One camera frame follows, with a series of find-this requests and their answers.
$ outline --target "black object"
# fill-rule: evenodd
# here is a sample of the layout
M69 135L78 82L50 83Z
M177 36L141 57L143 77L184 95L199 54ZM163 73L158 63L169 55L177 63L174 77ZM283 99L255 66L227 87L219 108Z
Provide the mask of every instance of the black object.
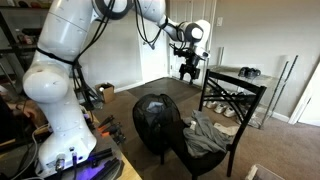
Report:
M178 57L185 57L186 63L181 64L179 73L180 73L180 80L183 80L185 73L189 73L191 76L189 84L193 84L193 80L199 78L200 69L197 68L199 61L204 60L200 56L198 56L193 49L186 48L180 49L177 47L173 47L173 54L177 55ZM203 53L204 57L208 57L208 53Z
M108 161L104 164L104 167L94 175L91 180L102 180L102 179L110 179L108 175L113 173L117 166L120 165L120 161L117 158L114 158L112 161Z
M150 103L162 103L162 106L155 107L155 112L148 109ZM133 121L135 128L147 148L154 154L162 152L162 140L160 128L180 120L180 112L173 100L165 95L147 94L139 99L133 107Z
M0 180L9 180L9 178L5 174L0 172Z
M108 116L99 126L98 128L101 128L102 126L111 123L114 120L113 115Z
M12 111L0 95L0 144L15 139L18 136L19 125L17 124Z
M117 133L121 128L121 124L117 123L117 124L112 124L111 126L107 127L106 129L104 129L102 131L102 133L106 133L109 132L109 135L115 134Z
M112 155L112 149L108 148L100 152L91 153L88 157L88 161L91 161L91 168L95 168L99 166L99 162L102 159L111 157Z
M28 36L40 36L42 28L24 28L22 33Z
M248 79L253 79L260 75L261 75L261 71L259 69L249 68L249 67L242 67L238 74L239 77L245 77Z
M223 81L223 85L226 87L236 86L242 87L245 90L248 90L250 94L228 94L227 91L221 87L221 84L217 82ZM207 94L206 88L211 88L216 93L215 94ZM256 86L249 82L242 81L240 79L236 79L230 76L218 74L215 72L211 72L209 69L206 72L204 86L202 89L199 111L202 110L204 101L225 101L228 103L232 109L235 110L241 125L237 134L235 135L231 144L227 145L227 152L230 151L229 163L228 163L228 171L227 176L231 176L233 159L235 156L236 148L239 143L239 140L247 127L252 114L254 113L256 107L258 106L266 87L264 86ZM246 100L246 106L243 107L240 103ZM177 154L177 156L181 159L182 163L187 167L187 169L192 174L192 179L197 179L198 176L212 170L217 165L219 165L227 152L216 152L211 153L208 152L204 156L200 158L193 158L188 153L187 145L185 143L185 138L183 135L183 129L186 127L183 121L176 121L170 125L164 126L161 128L161 135L163 139L170 145L172 150ZM164 151L161 154L161 163L164 163Z
M113 141L117 144L123 143L127 138L124 136L124 134L119 133L119 135L115 136L113 138Z

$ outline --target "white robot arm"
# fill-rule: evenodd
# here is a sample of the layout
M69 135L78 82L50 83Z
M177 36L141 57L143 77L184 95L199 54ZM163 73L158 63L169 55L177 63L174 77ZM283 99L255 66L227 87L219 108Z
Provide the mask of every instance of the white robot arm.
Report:
M26 94L37 102L53 130L39 149L38 176L45 178L71 167L73 158L77 163L85 161L95 147L96 138L83 118L69 74L92 22L105 21L106 17L121 19L131 9L155 22L172 40L190 42L186 49L174 47L176 55L187 59L180 73L194 73L196 77L199 60L209 56L204 47L210 24L204 20L180 24L171 21L164 15L165 0L54 0L32 65L23 78Z

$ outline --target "cardboard box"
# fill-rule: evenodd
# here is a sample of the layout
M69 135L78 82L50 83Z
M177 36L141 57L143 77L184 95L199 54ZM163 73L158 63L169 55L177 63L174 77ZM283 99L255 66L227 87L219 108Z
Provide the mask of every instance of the cardboard box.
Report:
M277 174L270 171L269 169L261 166L260 164L254 164L245 178L245 180L253 180L253 179L284 180L282 177L278 176Z
M110 83L101 83L95 85L95 89L97 91L97 94L102 97L102 100L104 103L111 102L115 99L115 94L114 94L114 86Z
M24 8L49 8L52 0L14 0L17 7Z

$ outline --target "wooden chair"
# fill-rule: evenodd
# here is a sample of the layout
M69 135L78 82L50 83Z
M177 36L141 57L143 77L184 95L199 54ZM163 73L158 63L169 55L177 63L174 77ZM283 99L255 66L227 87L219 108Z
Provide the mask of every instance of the wooden chair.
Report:
M227 88L234 87L238 92L228 93ZM202 110L203 102L205 101L218 101L224 102L232 107L236 113L238 120L241 122L239 130L233 138L233 141L227 145L227 152L230 151L227 176L231 176L233 159L237 149L239 140L247 127L255 109L257 108L266 87L256 86L249 82L242 81L237 78L226 76L211 72L209 69L206 71L204 86L199 104L199 111ZM216 153L208 152L200 158L193 158L187 150L183 129L187 126L184 122L176 121L170 125L161 128L161 135L165 143L180 158L183 164L192 174L192 179L197 179L198 176L211 171L219 165L227 152L218 151ZM164 163L164 152L161 154L161 164Z

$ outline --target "white shoe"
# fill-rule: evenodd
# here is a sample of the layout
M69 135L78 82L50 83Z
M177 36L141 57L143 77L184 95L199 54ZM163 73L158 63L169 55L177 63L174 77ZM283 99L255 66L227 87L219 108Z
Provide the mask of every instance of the white shoe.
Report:
M209 109L214 108L214 106L216 106L216 102L215 101L208 101L206 107Z
M214 112L220 114L222 113L224 110L226 109L226 107L223 104L218 104L216 106L216 108L214 109Z
M236 112L231 107L228 107L224 111L223 115L226 116L226 117L232 117L232 116L236 115Z

